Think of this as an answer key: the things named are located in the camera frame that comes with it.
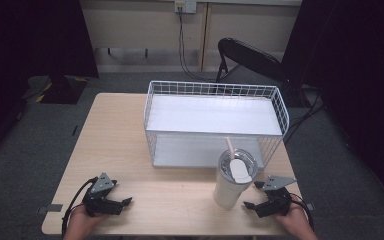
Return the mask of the dark curtain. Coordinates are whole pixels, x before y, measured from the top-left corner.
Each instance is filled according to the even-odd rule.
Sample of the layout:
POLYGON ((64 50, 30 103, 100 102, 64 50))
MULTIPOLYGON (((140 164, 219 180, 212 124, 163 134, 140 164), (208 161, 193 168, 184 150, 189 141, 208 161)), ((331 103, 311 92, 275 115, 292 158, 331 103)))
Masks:
POLYGON ((384 185, 384 0, 302 0, 282 65, 294 88, 321 89, 384 185))

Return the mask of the person's left hand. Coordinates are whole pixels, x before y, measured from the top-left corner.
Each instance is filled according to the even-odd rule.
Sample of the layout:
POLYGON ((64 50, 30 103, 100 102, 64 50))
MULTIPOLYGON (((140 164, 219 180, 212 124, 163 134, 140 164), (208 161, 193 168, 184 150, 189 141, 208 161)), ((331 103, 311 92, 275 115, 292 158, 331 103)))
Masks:
POLYGON ((78 229, 80 231, 92 231, 102 222, 109 218, 108 215, 89 216, 83 205, 76 207, 70 214, 67 231, 78 229))

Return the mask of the black folding chair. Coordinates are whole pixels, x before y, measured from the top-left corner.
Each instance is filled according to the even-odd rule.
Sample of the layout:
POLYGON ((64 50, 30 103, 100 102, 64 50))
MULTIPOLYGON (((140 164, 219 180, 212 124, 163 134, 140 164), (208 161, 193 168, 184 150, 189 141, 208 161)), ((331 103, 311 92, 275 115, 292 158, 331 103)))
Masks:
POLYGON ((221 63, 216 77, 217 83, 230 73, 226 59, 269 79, 282 83, 287 81, 281 63, 275 57, 249 44, 234 38, 223 38, 218 42, 218 51, 221 63))

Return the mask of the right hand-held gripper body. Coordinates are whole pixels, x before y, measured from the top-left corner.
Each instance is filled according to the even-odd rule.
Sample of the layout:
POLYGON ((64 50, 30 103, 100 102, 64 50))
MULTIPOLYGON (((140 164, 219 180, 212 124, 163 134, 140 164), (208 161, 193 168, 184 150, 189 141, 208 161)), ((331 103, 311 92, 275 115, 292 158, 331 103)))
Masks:
POLYGON ((269 175, 265 181, 262 190, 267 201, 256 206, 257 215, 262 217, 274 214, 286 215, 289 212, 292 203, 292 197, 286 187, 296 182, 295 178, 269 175))

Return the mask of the white wall outlet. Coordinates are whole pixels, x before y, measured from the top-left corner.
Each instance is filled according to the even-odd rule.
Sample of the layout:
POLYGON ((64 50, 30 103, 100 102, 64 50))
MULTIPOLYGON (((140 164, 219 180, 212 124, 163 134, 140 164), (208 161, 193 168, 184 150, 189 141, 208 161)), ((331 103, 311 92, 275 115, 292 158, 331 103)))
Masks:
POLYGON ((195 14, 197 12, 197 2, 193 0, 176 0, 174 2, 176 13, 195 14))

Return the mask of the white tumbler cup with straw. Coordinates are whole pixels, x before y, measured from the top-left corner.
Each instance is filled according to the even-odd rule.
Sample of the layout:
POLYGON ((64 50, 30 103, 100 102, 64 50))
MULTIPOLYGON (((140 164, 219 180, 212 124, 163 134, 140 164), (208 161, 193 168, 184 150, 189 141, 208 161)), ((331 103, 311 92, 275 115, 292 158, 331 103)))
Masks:
POLYGON ((258 163, 247 151, 235 148, 229 137, 225 141, 227 149, 218 161, 213 199, 220 207, 231 209, 254 180, 258 163))

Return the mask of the person's right hand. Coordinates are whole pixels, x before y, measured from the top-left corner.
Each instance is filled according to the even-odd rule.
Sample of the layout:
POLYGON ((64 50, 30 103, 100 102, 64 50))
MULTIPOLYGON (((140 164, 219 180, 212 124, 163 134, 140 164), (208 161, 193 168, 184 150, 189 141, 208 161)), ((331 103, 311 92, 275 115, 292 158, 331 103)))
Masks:
POLYGON ((311 228, 304 209, 298 204, 298 198, 292 197, 289 212, 286 215, 275 214, 273 218, 279 222, 288 233, 295 236, 298 229, 311 228))

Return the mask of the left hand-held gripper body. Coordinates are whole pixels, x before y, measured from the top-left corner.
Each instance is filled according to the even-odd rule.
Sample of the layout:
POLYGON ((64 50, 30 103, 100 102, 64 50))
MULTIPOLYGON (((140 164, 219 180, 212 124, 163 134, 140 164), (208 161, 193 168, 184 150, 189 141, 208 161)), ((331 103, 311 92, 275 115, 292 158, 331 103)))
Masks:
POLYGON ((89 216, 119 215, 122 212, 123 207, 117 206, 114 200, 107 198, 112 189, 111 179, 105 172, 92 181, 92 185, 86 190, 82 200, 89 216))

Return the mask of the black stand base yellow tape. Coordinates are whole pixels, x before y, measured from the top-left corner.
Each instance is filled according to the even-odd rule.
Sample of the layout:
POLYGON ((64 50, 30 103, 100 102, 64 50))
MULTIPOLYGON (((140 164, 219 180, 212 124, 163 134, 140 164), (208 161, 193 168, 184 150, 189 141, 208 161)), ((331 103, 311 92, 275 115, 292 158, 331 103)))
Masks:
POLYGON ((41 104, 75 105, 88 84, 85 78, 74 76, 32 77, 28 81, 29 89, 23 96, 24 100, 41 104))

